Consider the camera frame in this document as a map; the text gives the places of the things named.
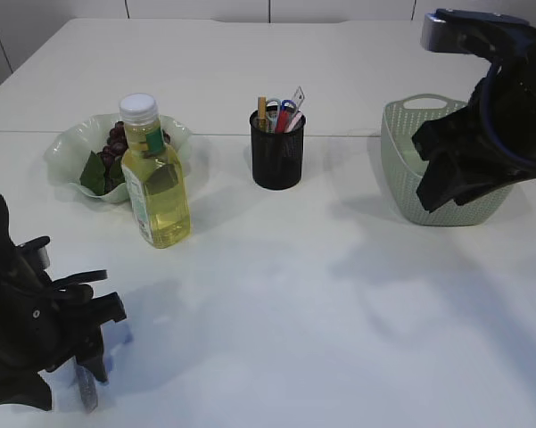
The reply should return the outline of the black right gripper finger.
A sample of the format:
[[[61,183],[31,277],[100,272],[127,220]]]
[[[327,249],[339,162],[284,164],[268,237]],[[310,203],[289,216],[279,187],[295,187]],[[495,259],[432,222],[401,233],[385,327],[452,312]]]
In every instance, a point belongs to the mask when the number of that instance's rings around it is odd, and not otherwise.
[[[458,187],[454,203],[463,206],[499,189],[534,179],[536,176],[466,176]]]
[[[437,153],[428,162],[416,194],[423,208],[432,213],[448,202],[464,206],[491,191],[487,164],[471,158]]]

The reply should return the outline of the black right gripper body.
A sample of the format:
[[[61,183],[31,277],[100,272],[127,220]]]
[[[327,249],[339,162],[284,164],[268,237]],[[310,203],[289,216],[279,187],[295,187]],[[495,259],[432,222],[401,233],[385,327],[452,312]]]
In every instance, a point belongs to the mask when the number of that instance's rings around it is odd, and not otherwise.
[[[439,152],[487,164],[490,177],[536,176],[536,78],[483,78],[466,107],[412,136],[422,161]]]

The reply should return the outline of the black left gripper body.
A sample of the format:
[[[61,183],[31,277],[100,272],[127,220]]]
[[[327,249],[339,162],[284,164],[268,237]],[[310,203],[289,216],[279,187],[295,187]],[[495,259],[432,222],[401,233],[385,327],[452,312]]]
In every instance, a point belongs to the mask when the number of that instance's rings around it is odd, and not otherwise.
[[[53,280],[31,268],[0,270],[0,378],[53,372],[95,329],[124,320],[117,293],[94,296],[93,283],[107,276],[94,270]]]

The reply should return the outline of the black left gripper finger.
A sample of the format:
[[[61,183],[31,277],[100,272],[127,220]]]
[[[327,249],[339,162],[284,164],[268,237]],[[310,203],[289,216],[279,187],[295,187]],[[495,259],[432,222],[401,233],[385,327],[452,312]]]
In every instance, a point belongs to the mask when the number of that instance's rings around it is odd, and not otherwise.
[[[38,373],[22,373],[0,378],[0,405],[17,404],[44,411],[53,409],[49,385]]]
[[[104,342],[100,329],[95,329],[75,349],[79,366],[84,367],[100,383],[108,382],[108,374],[103,360]]]

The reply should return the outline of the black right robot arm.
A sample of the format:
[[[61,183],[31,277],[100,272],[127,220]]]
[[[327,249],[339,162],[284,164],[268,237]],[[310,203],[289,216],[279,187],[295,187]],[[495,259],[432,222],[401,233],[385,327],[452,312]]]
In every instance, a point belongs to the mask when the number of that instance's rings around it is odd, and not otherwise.
[[[490,64],[465,107],[412,137],[427,163],[416,191],[423,208],[462,206],[536,180],[536,28],[510,15],[440,8],[426,14],[421,45]]]

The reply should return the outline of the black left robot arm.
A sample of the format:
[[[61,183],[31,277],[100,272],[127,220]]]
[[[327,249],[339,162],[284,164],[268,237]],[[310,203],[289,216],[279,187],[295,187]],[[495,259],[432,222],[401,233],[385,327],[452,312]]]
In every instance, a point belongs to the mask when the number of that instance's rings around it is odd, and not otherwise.
[[[101,327],[127,315],[116,292],[94,296],[92,284],[105,280],[106,271],[53,280],[46,272],[49,236],[17,245],[9,225],[0,195],[0,405],[50,411],[53,396],[41,372],[73,359],[96,381],[107,382]]]

